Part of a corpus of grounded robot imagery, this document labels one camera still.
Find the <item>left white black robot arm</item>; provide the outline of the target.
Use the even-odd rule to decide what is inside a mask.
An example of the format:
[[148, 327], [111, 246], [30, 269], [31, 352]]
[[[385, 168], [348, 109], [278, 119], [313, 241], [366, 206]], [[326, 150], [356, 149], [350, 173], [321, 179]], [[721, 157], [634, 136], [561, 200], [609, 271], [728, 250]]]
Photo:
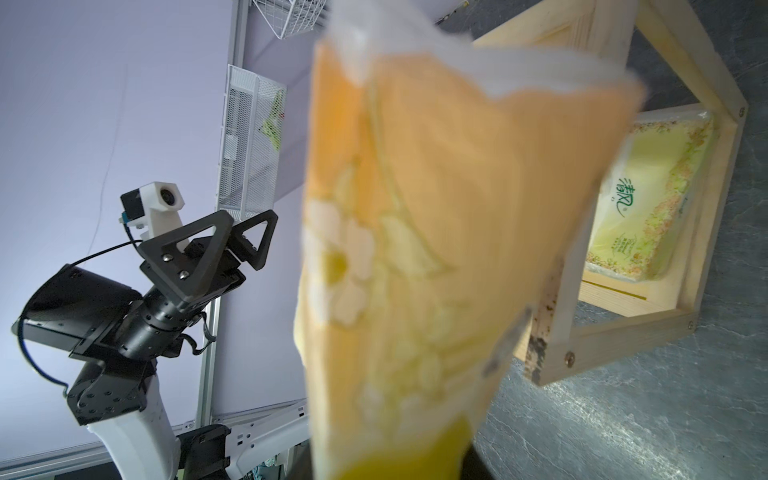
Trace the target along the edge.
[[240, 266], [261, 269], [277, 225], [265, 211], [241, 223], [224, 211], [137, 244], [151, 289], [139, 293], [63, 266], [30, 298], [13, 330], [83, 362], [64, 398], [95, 434], [125, 479], [240, 479], [266, 459], [305, 441], [309, 415], [298, 402], [234, 426], [183, 434], [172, 428], [159, 389], [157, 360], [192, 343], [208, 304], [244, 283]]

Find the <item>orange tissue pack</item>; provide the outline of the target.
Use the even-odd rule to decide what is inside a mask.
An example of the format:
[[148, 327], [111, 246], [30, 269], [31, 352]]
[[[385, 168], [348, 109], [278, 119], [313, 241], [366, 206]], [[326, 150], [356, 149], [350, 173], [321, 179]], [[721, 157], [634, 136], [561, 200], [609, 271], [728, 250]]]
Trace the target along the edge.
[[317, 479], [456, 479], [645, 97], [624, 67], [479, 48], [408, 1], [316, 43], [294, 334]]

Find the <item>wooden two-tier shelf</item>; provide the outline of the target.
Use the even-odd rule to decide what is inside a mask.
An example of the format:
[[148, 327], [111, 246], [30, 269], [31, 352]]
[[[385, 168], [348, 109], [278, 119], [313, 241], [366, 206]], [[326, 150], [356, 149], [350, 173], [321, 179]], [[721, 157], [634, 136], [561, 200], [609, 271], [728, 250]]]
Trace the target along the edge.
[[695, 101], [637, 117], [516, 346], [538, 386], [695, 330], [748, 105], [686, 1], [541, 1], [478, 38], [622, 65], [635, 34]]

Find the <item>green tissue pack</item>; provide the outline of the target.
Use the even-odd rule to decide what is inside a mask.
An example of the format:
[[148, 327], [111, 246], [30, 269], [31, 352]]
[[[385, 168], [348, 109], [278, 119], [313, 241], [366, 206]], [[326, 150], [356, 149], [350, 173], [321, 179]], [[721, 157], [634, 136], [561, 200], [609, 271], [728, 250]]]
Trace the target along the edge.
[[715, 133], [706, 111], [635, 122], [600, 188], [589, 271], [633, 283], [666, 273]]

